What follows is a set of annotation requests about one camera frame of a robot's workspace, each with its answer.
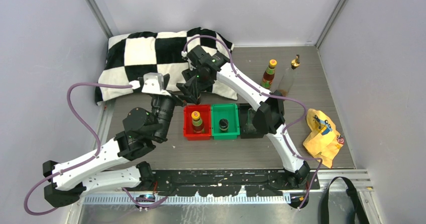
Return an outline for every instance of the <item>yellow bottle cap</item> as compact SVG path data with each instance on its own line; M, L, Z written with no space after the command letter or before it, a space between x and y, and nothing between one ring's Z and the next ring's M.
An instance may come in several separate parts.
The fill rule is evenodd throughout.
M277 60L271 59L269 60L269 66L275 67L277 65Z
M199 112L198 111L194 111L194 112L192 112L191 113L191 118L192 118L192 120L199 120L200 119L200 114L199 114Z

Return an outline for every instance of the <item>table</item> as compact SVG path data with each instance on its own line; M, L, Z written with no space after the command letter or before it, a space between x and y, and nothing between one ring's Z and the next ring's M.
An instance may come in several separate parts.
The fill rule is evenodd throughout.
M334 105L327 80L315 47L240 47L235 48L233 59L235 65L248 77L260 82L263 72L270 59L278 61L275 81L272 90L276 89L284 69L290 65L296 54L300 55L300 67L297 77L290 90L289 97L301 100L308 108L323 111L336 124L337 130L343 130ZM148 111L151 97L146 94L131 94L117 98L115 109L108 132L108 139L124 130L122 120L135 107L143 107ZM226 99L211 93L202 93L201 104L244 103L239 97L237 101ZM298 104L284 102L284 118L290 123L302 114ZM147 161L152 169L282 169L274 146L267 137L262 139L236 139L226 141L187 141L182 134L183 108L176 107L168 133L168 141L156 144L157 148L148 155L114 168L126 168L141 161ZM303 146L303 140L309 135L310 129L305 121L293 125L288 130L297 150L303 156L310 156ZM318 163L310 161L311 169ZM348 143L340 149L333 162L333 168L354 168Z

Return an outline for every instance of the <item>gold bottle cap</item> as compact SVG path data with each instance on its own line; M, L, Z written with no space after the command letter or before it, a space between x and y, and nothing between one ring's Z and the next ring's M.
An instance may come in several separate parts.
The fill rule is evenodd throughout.
M198 111L194 111L191 113L192 120L198 121L200 119L200 114Z
M275 59L269 60L269 66L275 67L276 65L277 65L277 60L275 60Z
M300 66L299 55L296 55L296 59L293 59L293 61L291 61L291 66L293 68Z

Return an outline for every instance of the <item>yellow plastic bag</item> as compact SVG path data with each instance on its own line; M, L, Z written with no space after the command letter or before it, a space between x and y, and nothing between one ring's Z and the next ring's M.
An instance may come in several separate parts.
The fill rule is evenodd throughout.
M306 122L312 131L303 146L315 158L322 158L323 165L331 168L333 159L343 146L344 140L336 130L336 125L322 111L310 108Z

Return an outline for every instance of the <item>checkered blanket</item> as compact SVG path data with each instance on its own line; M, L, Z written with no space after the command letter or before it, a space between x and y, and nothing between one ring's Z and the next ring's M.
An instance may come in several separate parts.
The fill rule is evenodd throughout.
M185 83L181 73L189 67L189 63L182 59L181 51L189 39L198 35L214 36L222 40L229 50L232 51L234 48L233 43L227 41L219 33L200 27L177 33L138 32L111 37L108 41L105 69L100 75L98 83L129 85L129 82L138 80L138 77L143 77L145 73L159 72L163 75L170 74L167 90L179 91L176 83ZM211 55L219 51L227 56L225 48L215 40L195 39L188 44L187 51L196 45L201 45ZM100 105L102 101L133 92L141 92L141 90L141 88L133 90L131 88L97 87L95 101ZM237 93L218 81L206 91L237 100Z

